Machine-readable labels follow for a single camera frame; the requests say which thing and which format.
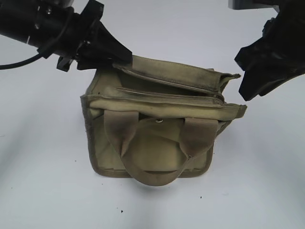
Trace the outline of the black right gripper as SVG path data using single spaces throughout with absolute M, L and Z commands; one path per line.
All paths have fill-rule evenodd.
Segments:
M 261 0 L 278 8 L 263 36 L 240 49 L 235 62 L 245 71 L 239 94 L 245 101 L 264 96 L 305 73 L 305 2 Z

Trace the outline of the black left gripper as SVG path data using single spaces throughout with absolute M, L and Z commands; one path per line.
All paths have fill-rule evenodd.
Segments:
M 74 13 L 61 39 L 66 51 L 60 54 L 57 69 L 67 72 L 73 61 L 78 70 L 97 69 L 113 62 L 132 62 L 132 52 L 115 39 L 101 23 L 104 4 L 86 3 L 81 13 Z

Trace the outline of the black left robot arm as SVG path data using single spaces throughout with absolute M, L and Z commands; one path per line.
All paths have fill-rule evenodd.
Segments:
M 37 54 L 0 68 L 19 68 L 53 54 L 59 56 L 57 69 L 64 72 L 73 61 L 78 70 L 132 62 L 132 52 L 102 24 L 102 3 L 90 0 L 81 13 L 72 4 L 71 0 L 2 0 L 1 35 L 36 47 Z

